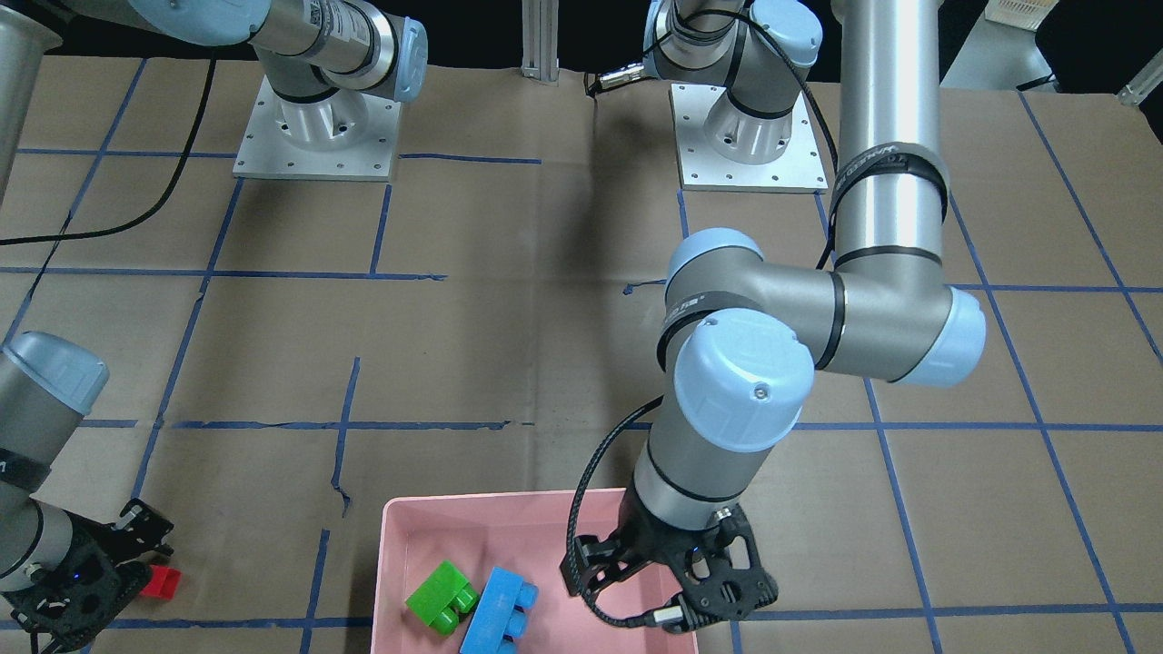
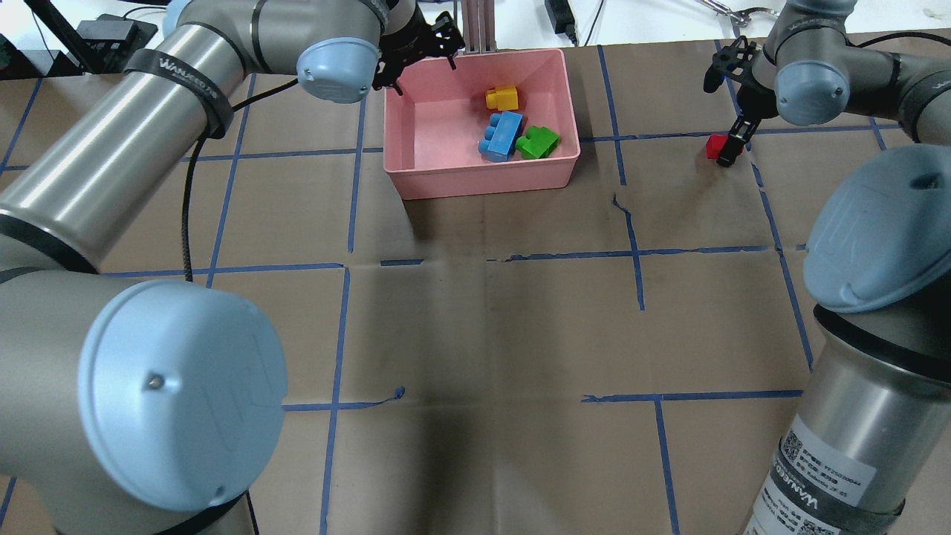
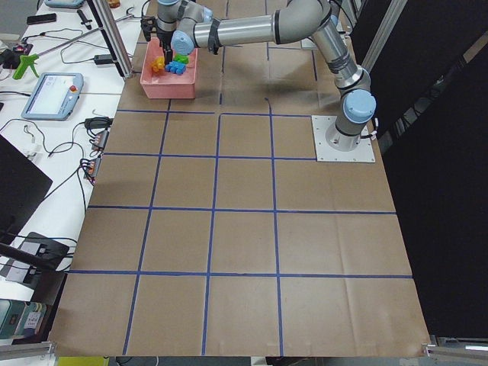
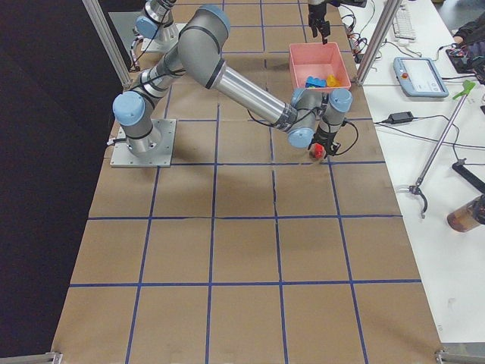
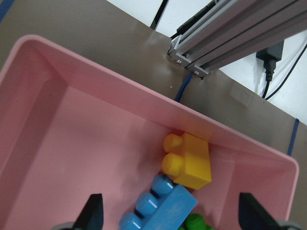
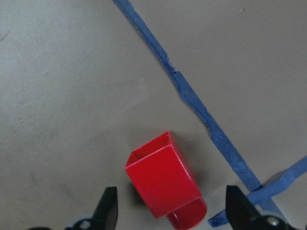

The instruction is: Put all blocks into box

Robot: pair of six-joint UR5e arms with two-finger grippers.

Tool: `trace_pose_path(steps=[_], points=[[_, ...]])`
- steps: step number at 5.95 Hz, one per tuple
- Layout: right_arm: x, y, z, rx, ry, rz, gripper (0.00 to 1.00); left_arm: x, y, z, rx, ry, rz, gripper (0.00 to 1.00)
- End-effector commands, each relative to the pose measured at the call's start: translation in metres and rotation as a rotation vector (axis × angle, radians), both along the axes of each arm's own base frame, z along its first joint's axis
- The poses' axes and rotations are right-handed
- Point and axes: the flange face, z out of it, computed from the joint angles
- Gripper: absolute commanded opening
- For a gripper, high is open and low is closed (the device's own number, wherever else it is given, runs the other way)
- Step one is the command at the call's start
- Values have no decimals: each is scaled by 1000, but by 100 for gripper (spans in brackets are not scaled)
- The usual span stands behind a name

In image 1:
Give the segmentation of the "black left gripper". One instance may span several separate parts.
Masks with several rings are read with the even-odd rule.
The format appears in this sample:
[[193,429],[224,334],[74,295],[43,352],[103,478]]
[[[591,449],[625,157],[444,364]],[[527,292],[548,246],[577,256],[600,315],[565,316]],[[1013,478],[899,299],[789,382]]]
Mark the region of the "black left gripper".
[[[761,566],[750,521],[739,504],[725,509],[709,529],[676,529],[638,504],[622,504],[621,523],[606,539],[579,534],[579,513],[582,506],[571,505],[561,575],[568,593],[614,628],[702,630],[741,620],[780,595]],[[650,567],[668,569],[678,585],[666,603],[626,617],[600,607],[604,590]]]

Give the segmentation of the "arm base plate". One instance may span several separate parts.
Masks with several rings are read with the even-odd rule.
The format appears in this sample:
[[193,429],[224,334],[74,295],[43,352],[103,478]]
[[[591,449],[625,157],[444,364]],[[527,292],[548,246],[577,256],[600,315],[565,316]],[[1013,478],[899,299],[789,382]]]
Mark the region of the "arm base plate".
[[776,119],[744,114],[716,86],[673,84],[670,99],[682,189],[814,193],[828,187],[825,154],[802,95]]
[[404,104],[350,90],[292,104],[262,81],[233,173],[263,182],[388,183]]

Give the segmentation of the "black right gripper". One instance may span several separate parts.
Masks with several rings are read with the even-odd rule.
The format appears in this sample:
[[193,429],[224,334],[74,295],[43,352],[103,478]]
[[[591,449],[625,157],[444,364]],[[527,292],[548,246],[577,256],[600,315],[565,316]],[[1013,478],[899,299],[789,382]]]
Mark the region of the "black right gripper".
[[3,564],[3,600],[34,653],[83,651],[154,582],[150,562],[174,554],[174,523],[137,498],[109,524],[33,509],[33,542]]

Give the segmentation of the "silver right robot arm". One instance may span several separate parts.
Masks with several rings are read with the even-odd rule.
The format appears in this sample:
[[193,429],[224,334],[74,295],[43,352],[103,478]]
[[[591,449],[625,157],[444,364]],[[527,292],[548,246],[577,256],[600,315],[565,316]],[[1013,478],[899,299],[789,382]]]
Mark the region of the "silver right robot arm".
[[[5,1],[3,179],[35,80],[76,20],[119,24],[207,59],[193,122],[159,198],[123,223],[3,239],[5,247],[104,239],[145,223],[169,202],[204,123],[219,57],[248,48],[273,93],[290,159],[349,152],[377,133],[385,106],[411,104],[428,64],[416,17],[370,1]],[[94,351],[42,330],[3,336],[3,604],[34,653],[83,651],[160,580],[147,556],[172,555],[172,523],[137,498],[100,523],[41,500],[55,457],[88,417],[110,371]]]

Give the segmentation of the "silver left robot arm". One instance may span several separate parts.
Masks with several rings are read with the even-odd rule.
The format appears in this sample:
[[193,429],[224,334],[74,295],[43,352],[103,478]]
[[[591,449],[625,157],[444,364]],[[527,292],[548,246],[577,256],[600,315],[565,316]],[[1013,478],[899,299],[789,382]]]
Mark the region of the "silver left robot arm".
[[939,1],[835,1],[840,137],[826,255],[768,262],[732,228],[671,257],[656,358],[665,393],[611,431],[566,521],[570,596],[620,630],[687,633],[778,597],[740,499],[793,431],[816,372],[949,388],[986,341],[946,283]]

